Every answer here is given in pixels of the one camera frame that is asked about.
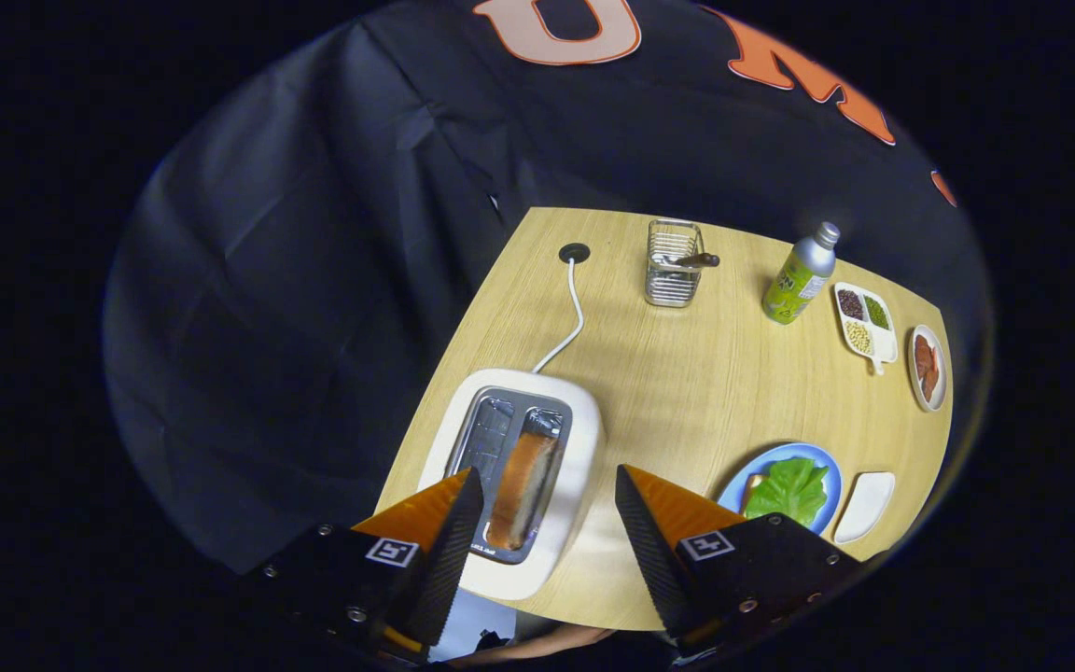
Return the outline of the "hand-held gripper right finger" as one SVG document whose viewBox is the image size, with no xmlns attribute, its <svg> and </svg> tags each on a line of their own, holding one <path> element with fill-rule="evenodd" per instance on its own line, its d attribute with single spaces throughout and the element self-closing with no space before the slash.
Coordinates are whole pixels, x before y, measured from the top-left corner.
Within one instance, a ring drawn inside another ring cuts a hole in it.
<svg viewBox="0 0 1075 672">
<path fill-rule="evenodd" d="M 614 501 L 641 578 L 682 654 L 735 654 L 847 590 L 859 560 L 782 513 L 747 519 L 635 464 Z"/>
</svg>

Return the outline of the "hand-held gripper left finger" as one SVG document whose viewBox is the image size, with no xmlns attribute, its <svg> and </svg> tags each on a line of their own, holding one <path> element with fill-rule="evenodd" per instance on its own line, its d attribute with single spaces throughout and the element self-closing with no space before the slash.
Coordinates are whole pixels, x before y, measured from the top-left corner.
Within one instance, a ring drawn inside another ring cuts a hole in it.
<svg viewBox="0 0 1075 672">
<path fill-rule="evenodd" d="M 481 523 L 475 468 L 350 527 L 319 524 L 239 581 L 253 615 L 355 666 L 422 666 Z"/>
</svg>

